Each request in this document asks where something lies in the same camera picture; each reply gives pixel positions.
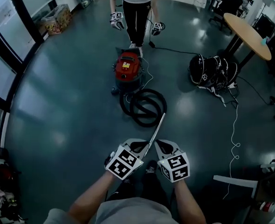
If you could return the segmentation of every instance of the black hose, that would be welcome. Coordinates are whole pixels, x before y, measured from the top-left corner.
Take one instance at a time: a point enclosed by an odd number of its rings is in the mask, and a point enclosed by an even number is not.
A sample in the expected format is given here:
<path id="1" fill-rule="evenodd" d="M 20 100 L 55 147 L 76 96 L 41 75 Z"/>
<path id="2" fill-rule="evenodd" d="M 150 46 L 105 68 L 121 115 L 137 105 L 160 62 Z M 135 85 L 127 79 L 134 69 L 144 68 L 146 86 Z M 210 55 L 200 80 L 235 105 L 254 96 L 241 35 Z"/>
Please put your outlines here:
<path id="1" fill-rule="evenodd" d="M 158 98 L 158 100 L 162 103 L 163 110 L 161 111 L 160 106 L 156 101 L 154 101 L 153 99 L 151 99 L 149 97 L 143 96 L 144 93 L 154 94 Z M 154 106 L 154 108 L 156 109 L 156 113 L 141 106 L 140 102 L 142 102 L 142 101 L 146 101 L 149 104 L 151 104 L 152 106 Z M 129 104 L 129 110 L 127 110 L 127 108 L 125 107 L 124 93 L 121 92 L 120 93 L 120 105 L 121 105 L 123 112 L 125 114 L 131 116 L 133 118 L 133 120 L 138 125 L 140 125 L 142 127 L 153 127 L 155 125 L 158 125 L 163 113 L 166 113 L 166 110 L 167 110 L 166 101 L 165 101 L 165 98 L 163 97 L 163 95 L 155 90 L 152 90 L 152 89 L 143 89 L 143 90 L 136 92 L 131 98 L 131 101 Z M 139 110 L 143 111 L 144 113 L 135 113 L 134 106 L 136 108 L 138 108 Z M 151 123 L 144 123 L 144 122 L 140 121 L 139 118 L 155 118 L 155 120 Z"/>

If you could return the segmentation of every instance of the woman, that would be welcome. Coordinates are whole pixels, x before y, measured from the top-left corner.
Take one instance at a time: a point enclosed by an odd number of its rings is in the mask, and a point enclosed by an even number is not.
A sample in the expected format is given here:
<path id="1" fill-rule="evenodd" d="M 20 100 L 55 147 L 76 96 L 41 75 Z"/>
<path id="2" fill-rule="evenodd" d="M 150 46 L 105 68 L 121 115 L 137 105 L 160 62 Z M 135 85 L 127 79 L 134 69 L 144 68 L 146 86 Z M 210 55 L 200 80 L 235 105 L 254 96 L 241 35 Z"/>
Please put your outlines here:
<path id="1" fill-rule="evenodd" d="M 116 0 L 110 0 L 110 11 L 115 12 Z M 123 0 L 124 17 L 127 24 L 127 33 L 131 45 L 129 48 L 138 47 L 143 57 L 142 45 L 146 30 L 146 23 L 150 9 L 152 8 L 155 22 L 160 22 L 157 0 Z"/>

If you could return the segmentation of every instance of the hand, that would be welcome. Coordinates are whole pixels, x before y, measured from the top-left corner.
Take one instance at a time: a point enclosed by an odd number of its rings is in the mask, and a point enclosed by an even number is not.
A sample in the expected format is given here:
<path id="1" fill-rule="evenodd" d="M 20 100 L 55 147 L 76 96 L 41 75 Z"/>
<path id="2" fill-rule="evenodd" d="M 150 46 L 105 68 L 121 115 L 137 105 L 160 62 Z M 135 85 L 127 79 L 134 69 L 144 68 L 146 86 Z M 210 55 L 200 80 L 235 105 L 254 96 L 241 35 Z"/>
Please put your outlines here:
<path id="1" fill-rule="evenodd" d="M 123 24 L 123 14 L 122 13 L 113 13 L 111 14 L 111 19 L 110 19 L 110 25 L 112 28 L 121 30 L 124 29 L 124 24 Z"/>
<path id="2" fill-rule="evenodd" d="M 160 22 L 160 23 L 156 22 L 154 24 L 154 27 L 152 28 L 151 34 L 152 35 L 159 35 L 160 32 L 164 29 L 165 29 L 165 25 L 162 22 Z"/>

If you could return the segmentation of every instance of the glossy floor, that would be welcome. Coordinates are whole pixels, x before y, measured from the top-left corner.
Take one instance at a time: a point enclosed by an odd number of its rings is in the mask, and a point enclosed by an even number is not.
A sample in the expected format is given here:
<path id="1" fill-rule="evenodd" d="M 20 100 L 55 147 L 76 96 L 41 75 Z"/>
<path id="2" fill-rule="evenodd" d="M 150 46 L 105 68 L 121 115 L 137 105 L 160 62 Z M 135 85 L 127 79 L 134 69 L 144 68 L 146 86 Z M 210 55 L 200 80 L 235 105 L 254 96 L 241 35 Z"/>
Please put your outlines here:
<path id="1" fill-rule="evenodd" d="M 152 40 L 157 46 L 213 56 L 232 36 L 207 21 L 211 14 L 191 5 L 159 0 L 166 29 Z M 38 50 L 14 98 L 6 148 L 20 175 L 22 214 L 42 223 L 49 209 L 67 210 L 103 172 L 103 161 L 128 138 L 149 140 L 154 128 L 139 127 L 111 95 L 115 47 L 130 42 L 125 30 L 109 24 L 109 0 L 97 0 L 77 13 L 61 35 L 50 37 Z M 144 42 L 144 58 L 154 79 L 147 85 L 162 93 L 168 112 L 158 138 L 176 142 L 191 165 L 187 183 L 195 193 L 213 175 L 229 175 L 231 135 L 236 110 L 205 90 L 193 86 L 188 64 L 193 55 L 152 49 Z M 241 46 L 239 61 L 249 52 Z M 275 95 L 266 63 L 254 56 L 241 74 L 261 95 Z M 241 147 L 232 175 L 243 167 L 275 157 L 275 106 L 265 105 L 242 80 L 234 141 Z M 231 100 L 228 94 L 226 101 Z M 145 161 L 156 159 L 152 149 Z M 170 194 L 172 186 L 159 175 Z"/>

